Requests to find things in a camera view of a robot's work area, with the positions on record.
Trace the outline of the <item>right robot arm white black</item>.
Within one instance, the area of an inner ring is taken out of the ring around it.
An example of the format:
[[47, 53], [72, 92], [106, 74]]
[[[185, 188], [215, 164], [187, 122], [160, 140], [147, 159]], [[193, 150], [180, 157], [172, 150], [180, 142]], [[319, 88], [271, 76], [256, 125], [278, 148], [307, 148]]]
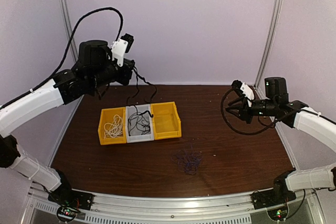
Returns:
[[[335, 150], [335, 121], [315, 111], [307, 104], [289, 101], [286, 80], [283, 77], [265, 79], [266, 98], [256, 99], [253, 90], [244, 82], [233, 81], [231, 88], [223, 95], [220, 108], [224, 122], [234, 132], [253, 136], [258, 135], [282, 122], [286, 126], [304, 132], [331, 150]], [[269, 116], [274, 121], [261, 130], [243, 132], [234, 128], [226, 113], [250, 124], [254, 117]], [[289, 191], [304, 189], [335, 190], [335, 164], [322, 167], [293, 170], [275, 179], [275, 188], [269, 192], [272, 203], [279, 204], [289, 196]]]

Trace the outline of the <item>yellow bin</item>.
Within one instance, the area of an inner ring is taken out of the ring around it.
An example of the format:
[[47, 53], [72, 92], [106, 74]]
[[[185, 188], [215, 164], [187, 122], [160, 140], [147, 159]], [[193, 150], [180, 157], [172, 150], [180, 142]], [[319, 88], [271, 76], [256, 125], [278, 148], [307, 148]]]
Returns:
[[181, 119], [175, 102], [152, 103], [151, 112], [155, 140], [182, 137]]
[[125, 107], [102, 109], [98, 135], [100, 145], [126, 144]]

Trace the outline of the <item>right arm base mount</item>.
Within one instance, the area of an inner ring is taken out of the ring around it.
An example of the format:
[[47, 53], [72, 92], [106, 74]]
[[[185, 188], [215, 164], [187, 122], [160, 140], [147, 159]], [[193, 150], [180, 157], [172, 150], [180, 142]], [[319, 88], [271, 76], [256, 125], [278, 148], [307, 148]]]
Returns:
[[274, 179], [273, 188], [264, 191], [256, 190], [251, 194], [251, 202], [255, 210], [267, 209], [268, 217], [273, 221], [285, 221], [289, 217], [290, 201], [296, 200], [296, 194], [289, 191], [285, 179], [291, 173], [284, 172]]

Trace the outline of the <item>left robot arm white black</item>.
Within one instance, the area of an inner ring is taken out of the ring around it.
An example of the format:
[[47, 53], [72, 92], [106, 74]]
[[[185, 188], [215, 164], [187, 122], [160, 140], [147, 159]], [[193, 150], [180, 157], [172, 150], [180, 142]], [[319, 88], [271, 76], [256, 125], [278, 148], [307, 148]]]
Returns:
[[16, 170], [48, 191], [54, 191], [64, 205], [71, 205], [76, 199], [75, 192], [65, 176], [26, 154], [12, 132], [46, 111], [69, 104], [85, 94], [94, 96], [101, 86], [109, 87], [113, 82], [127, 86], [135, 62], [124, 56], [133, 41], [133, 37], [126, 34], [112, 46], [103, 40], [82, 42], [79, 59], [71, 69], [52, 74], [41, 87], [1, 106], [1, 167]]

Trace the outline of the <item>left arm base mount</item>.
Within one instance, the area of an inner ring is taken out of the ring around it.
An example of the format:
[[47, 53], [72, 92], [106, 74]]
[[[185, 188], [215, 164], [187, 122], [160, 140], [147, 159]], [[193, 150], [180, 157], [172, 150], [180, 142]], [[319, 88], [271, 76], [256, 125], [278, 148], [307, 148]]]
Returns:
[[60, 170], [56, 170], [60, 176], [61, 185], [54, 191], [44, 188], [48, 194], [48, 200], [55, 202], [59, 207], [56, 217], [62, 223], [72, 222], [82, 210], [90, 210], [93, 200], [92, 193], [73, 190], [66, 175]]

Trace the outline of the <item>white translucent bin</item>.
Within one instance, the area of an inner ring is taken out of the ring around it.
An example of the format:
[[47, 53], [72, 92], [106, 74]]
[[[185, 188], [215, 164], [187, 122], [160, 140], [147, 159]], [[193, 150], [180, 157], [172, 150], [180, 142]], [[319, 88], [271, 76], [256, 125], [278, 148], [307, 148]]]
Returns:
[[125, 132], [127, 143], [149, 142], [154, 140], [153, 114], [149, 104], [125, 107]]

